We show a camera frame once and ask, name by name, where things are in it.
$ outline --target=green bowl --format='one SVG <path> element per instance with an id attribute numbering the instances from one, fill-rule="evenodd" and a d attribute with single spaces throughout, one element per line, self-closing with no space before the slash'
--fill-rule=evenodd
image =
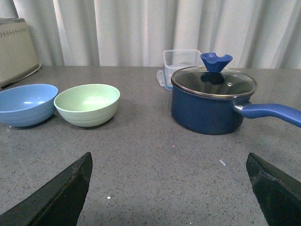
<path id="1" fill-rule="evenodd" d="M 54 105 L 69 123 L 91 127 L 105 123 L 116 113 L 120 92 L 105 84 L 88 84 L 67 89 L 57 95 Z"/>

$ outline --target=blue handle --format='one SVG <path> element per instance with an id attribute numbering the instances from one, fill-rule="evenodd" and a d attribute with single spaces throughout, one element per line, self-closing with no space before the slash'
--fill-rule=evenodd
<path id="1" fill-rule="evenodd" d="M 279 104 L 250 104 L 242 108 L 241 115 L 249 118 L 272 116 L 301 127 L 301 111 Z"/>
<path id="2" fill-rule="evenodd" d="M 230 55 L 218 57 L 216 53 L 203 53 L 201 59 L 209 72 L 220 72 L 233 59 Z"/>

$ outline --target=curtain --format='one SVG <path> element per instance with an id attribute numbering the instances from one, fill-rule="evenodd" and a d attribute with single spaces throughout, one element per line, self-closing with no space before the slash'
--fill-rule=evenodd
<path id="1" fill-rule="evenodd" d="M 43 65 L 164 66 L 166 49 L 229 54 L 231 68 L 301 69 L 300 0 L 1 0 Z"/>

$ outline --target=bowl rim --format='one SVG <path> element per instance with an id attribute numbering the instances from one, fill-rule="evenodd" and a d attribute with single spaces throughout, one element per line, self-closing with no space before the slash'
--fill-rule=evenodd
<path id="1" fill-rule="evenodd" d="M 41 103 L 39 105 L 36 105 L 36 106 L 31 106 L 31 107 L 28 107 L 28 108 L 23 108 L 23 109 L 19 109 L 19 110 L 13 110 L 13 111 L 1 111 L 0 110 L 0 113 L 16 113 L 16 112 L 21 112 L 21 111 L 25 111 L 25 110 L 29 110 L 29 109 L 32 109 L 32 108 L 35 108 L 35 107 L 38 107 L 38 106 L 41 106 L 43 104 L 46 104 L 48 103 L 49 101 L 51 101 L 53 98 L 55 98 L 58 94 L 58 88 L 54 85 L 50 85 L 50 84 L 43 84 L 43 83 L 37 83 L 37 84 L 29 84 L 29 85 L 22 85 L 22 86 L 17 86 L 17 87 L 13 87 L 13 88 L 10 88 L 10 89 L 6 89 L 2 92 L 0 92 L 0 95 L 4 92 L 10 92 L 14 89 L 21 89 L 23 87 L 27 87 L 27 86 L 46 86 L 46 87 L 52 87 L 52 88 L 55 88 L 56 92 L 55 92 L 55 95 L 53 95 L 51 98 L 49 98 L 47 101 L 45 101 L 44 103 Z"/>
<path id="2" fill-rule="evenodd" d="M 65 110 L 65 109 L 62 109 L 62 108 L 58 107 L 58 106 L 56 105 L 56 103 L 55 103 L 56 99 L 57 99 L 61 94 L 65 93 L 65 92 L 67 92 L 67 91 L 69 91 L 69 90 L 71 90 L 71 89 L 76 89 L 76 88 L 78 88 L 78 87 L 83 87 L 83 86 L 95 86 L 95 85 L 97 85 L 97 86 L 107 86 L 107 87 L 113 88 L 114 90 L 117 91 L 117 93 L 118 93 L 118 98 L 117 98 L 114 102 L 110 103 L 109 105 L 107 105 L 107 106 L 105 106 L 105 107 L 98 108 L 98 109 L 91 110 L 91 111 L 69 111 L 69 110 Z M 57 110 L 61 110 L 61 111 L 63 111 L 63 112 L 68 112 L 68 113 L 88 113 L 88 112 L 98 111 L 98 110 L 100 110 L 100 109 L 104 109 L 104 108 L 106 108 L 106 107 L 108 107 L 108 106 L 111 106 L 111 105 L 113 105 L 114 103 L 116 103 L 116 102 L 119 100 L 119 98 L 120 98 L 120 91 L 119 91 L 116 87 L 111 86 L 111 85 L 107 85 L 107 84 L 102 84 L 102 83 L 93 83 L 93 84 L 85 84 L 85 85 L 75 86 L 75 87 L 66 89 L 65 91 L 59 93 L 59 94 L 55 97 L 53 103 L 54 103 L 55 107 L 57 108 Z"/>

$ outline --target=saucepan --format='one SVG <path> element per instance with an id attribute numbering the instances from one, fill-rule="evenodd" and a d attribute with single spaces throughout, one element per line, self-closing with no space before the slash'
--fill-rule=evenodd
<path id="1" fill-rule="evenodd" d="M 205 66 L 182 68 L 173 73 L 172 116 L 192 131 L 219 135 L 235 131 L 244 117 L 273 116 L 301 127 L 301 111 L 280 104 L 252 104 L 256 81 L 236 70 L 224 68 L 230 55 L 201 55 Z"/>

